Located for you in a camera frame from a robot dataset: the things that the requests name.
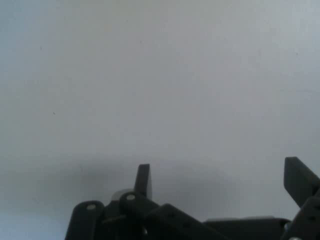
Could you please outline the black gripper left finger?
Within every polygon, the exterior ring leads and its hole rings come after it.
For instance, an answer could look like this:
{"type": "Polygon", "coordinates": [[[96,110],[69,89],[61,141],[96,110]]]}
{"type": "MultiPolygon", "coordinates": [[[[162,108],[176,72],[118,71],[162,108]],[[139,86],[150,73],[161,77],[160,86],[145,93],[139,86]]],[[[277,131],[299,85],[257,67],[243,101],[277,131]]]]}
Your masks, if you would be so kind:
{"type": "Polygon", "coordinates": [[[138,166],[133,189],[119,192],[108,205],[85,201],[76,205],[66,231],[67,240],[225,240],[170,204],[152,201],[149,164],[138,166]]]}

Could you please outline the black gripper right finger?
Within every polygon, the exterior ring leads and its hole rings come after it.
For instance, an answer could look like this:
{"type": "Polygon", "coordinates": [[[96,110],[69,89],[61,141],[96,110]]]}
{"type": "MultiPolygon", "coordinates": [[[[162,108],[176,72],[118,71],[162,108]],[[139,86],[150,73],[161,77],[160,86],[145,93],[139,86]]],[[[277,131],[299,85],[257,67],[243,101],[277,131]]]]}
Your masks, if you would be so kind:
{"type": "Polygon", "coordinates": [[[284,160],[283,184],[299,211],[285,228],[283,240],[320,238],[320,178],[298,157],[284,160]]]}

